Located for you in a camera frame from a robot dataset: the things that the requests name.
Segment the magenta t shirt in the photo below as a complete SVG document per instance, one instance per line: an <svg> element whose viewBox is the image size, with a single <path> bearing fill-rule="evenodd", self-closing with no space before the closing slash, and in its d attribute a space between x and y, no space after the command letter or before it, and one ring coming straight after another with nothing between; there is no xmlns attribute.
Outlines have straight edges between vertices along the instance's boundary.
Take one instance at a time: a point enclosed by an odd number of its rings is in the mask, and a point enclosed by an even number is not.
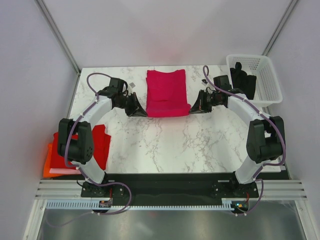
<svg viewBox="0 0 320 240"><path fill-rule="evenodd" d="M148 70L146 73L146 113L150 118L172 118L189 115L186 71Z"/></svg>

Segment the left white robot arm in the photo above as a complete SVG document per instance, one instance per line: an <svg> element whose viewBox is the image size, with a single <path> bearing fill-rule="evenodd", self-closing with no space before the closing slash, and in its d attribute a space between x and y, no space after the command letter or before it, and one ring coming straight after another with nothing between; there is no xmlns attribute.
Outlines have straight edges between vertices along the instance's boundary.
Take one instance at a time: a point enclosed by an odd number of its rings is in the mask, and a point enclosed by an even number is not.
<svg viewBox="0 0 320 240"><path fill-rule="evenodd" d="M110 77L108 86L94 92L95 98L76 118L63 118L58 125L57 153L67 168L75 167L84 176L82 197L102 198L110 191L106 172L94 158L93 128L114 108L128 117L147 117L147 112L129 84Z"/></svg>

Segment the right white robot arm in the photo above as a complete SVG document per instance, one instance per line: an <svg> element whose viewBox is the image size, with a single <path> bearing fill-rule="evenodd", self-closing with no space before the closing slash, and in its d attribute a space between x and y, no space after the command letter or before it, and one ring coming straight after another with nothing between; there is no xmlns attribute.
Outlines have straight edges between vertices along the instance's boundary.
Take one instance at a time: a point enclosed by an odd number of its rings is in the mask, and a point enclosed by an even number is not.
<svg viewBox="0 0 320 240"><path fill-rule="evenodd" d="M198 92L191 114L210 113L213 107L224 106L234 112L247 124L246 152L242 165L234 171L227 182L217 182L213 186L216 197L243 197L252 191L266 166L278 167L286 160L284 120L260 111L239 88L232 88L227 75L220 75L210 81L202 80L206 89Z"/></svg>

